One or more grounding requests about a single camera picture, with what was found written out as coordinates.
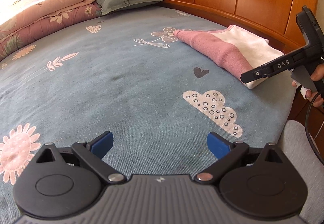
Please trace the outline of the pink and cream sweater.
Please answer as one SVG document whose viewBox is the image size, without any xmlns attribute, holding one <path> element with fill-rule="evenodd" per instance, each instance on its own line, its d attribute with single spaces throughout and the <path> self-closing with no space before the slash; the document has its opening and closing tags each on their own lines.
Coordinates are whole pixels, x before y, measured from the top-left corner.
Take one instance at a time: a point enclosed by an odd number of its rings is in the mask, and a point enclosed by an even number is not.
<svg viewBox="0 0 324 224">
<path fill-rule="evenodd" d="M 236 25 L 218 31 L 175 30 L 174 36 L 237 79 L 283 55 L 270 46 L 267 39 Z"/>
</svg>

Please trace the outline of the grey trouser leg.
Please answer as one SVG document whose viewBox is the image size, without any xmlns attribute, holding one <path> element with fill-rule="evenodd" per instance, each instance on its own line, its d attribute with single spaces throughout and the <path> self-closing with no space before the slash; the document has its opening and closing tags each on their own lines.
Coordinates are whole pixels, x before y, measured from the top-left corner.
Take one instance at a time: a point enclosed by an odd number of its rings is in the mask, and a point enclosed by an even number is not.
<svg viewBox="0 0 324 224">
<path fill-rule="evenodd" d="M 300 216 L 308 223 L 323 223 L 323 165 L 306 138 L 305 127 L 289 120 L 278 141 L 308 187 L 308 198 Z"/>
</svg>

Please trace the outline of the blue floral bed sheet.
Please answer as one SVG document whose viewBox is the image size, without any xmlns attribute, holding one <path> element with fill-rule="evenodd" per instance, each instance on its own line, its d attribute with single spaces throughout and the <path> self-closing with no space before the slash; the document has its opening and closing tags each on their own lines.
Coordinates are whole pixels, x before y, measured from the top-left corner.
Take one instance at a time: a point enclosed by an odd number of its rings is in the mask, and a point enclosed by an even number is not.
<svg viewBox="0 0 324 224">
<path fill-rule="evenodd" d="M 13 183 L 45 143 L 68 147 L 104 131 L 104 160 L 125 175 L 194 175 L 215 162 L 214 131 L 234 137 L 183 98 L 218 91 L 234 110 L 241 140 L 276 142 L 295 91 L 289 72 L 246 88 L 229 72 L 173 37 L 175 30 L 220 26 L 152 6 L 94 18 L 32 42 L 1 60 L 1 223 L 20 212 Z"/>
</svg>

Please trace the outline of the folded pink floral quilt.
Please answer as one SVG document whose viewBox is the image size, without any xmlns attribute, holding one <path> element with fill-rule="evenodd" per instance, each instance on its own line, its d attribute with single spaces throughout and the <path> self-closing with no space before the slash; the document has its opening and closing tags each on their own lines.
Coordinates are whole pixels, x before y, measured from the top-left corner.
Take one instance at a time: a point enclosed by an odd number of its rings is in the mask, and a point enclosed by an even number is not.
<svg viewBox="0 0 324 224">
<path fill-rule="evenodd" d="M 14 12 L 6 22 L 1 24 L 1 59 L 25 46 L 23 38 L 18 35 L 20 30 L 47 17 L 59 16 L 78 7 L 90 5 L 94 1 L 40 0 L 38 2 L 34 1 L 19 12 Z"/>
</svg>

